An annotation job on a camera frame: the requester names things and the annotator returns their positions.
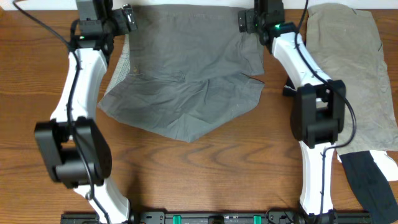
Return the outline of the grey shorts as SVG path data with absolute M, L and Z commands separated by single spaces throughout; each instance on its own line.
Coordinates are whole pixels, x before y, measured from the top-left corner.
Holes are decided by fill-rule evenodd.
M 263 47 L 236 7 L 136 6 L 137 30 L 98 106 L 120 123 L 193 142 L 254 109 Z

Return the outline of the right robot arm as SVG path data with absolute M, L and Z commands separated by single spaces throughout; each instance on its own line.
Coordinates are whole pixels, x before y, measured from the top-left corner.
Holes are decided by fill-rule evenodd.
M 309 54 L 299 28 L 286 22 L 282 1 L 255 1 L 238 12 L 240 32 L 255 33 L 295 88 L 290 128 L 303 160 L 302 215 L 295 223 L 336 223 L 330 196 L 331 161 L 345 117 L 345 84 L 332 80 Z

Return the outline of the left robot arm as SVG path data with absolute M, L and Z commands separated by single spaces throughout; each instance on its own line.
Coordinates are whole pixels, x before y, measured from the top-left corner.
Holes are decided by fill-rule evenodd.
M 112 1 L 77 1 L 72 22 L 69 68 L 62 95 L 49 121 L 34 135 L 50 178 L 84 197 L 97 223 L 133 223 L 131 204 L 111 178 L 111 150 L 95 122 L 102 79 L 114 38 L 136 30 L 131 5 L 113 9 Z

